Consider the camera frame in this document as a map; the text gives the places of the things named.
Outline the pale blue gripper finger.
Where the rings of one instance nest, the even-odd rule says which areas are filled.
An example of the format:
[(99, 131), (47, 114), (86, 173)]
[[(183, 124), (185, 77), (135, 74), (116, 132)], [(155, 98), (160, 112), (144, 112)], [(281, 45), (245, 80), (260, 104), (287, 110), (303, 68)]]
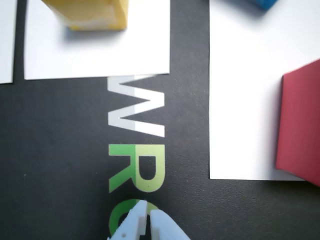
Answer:
[(190, 240), (179, 225), (164, 211), (150, 211), (150, 231), (152, 240)]
[(148, 202), (130, 199), (119, 203), (111, 212), (108, 240), (139, 240), (146, 234)]

